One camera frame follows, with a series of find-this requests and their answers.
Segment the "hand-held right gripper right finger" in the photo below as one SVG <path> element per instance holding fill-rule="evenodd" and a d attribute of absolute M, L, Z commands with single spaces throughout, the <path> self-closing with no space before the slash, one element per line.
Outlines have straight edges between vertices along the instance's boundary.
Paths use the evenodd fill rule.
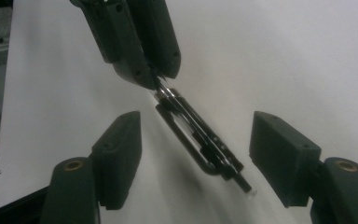
<path fill-rule="evenodd" d="M 254 112 L 250 158 L 285 207 L 308 204 L 310 173 L 318 167 L 321 151 L 283 119 Z"/>

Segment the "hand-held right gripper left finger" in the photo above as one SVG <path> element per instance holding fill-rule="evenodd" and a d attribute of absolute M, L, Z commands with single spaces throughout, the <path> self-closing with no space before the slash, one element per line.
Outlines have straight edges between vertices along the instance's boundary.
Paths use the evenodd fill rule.
<path fill-rule="evenodd" d="M 122 114 L 92 147 L 98 200 L 107 210 L 123 207 L 142 157 L 141 115 Z"/>

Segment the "black pen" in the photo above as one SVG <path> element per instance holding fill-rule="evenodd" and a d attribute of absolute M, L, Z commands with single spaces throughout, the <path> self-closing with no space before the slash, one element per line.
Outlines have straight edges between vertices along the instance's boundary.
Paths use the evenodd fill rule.
<path fill-rule="evenodd" d="M 234 180 L 246 195 L 256 195 L 241 174 L 242 163 L 179 91 L 159 77 L 153 95 L 158 101 L 156 110 L 205 174 Z"/>

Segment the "white board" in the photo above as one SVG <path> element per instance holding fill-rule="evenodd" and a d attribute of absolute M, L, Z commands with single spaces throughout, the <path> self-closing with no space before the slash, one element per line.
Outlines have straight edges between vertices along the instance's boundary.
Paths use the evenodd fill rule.
<path fill-rule="evenodd" d="M 166 0 L 182 62 L 176 88 L 243 164 L 255 188 L 202 172 L 119 77 L 70 0 L 15 0 L 0 130 L 0 206 L 45 187 L 136 110 L 143 154 L 130 195 L 103 224 L 310 224 L 253 165 L 254 113 L 284 119 L 324 158 L 358 162 L 358 0 Z"/>

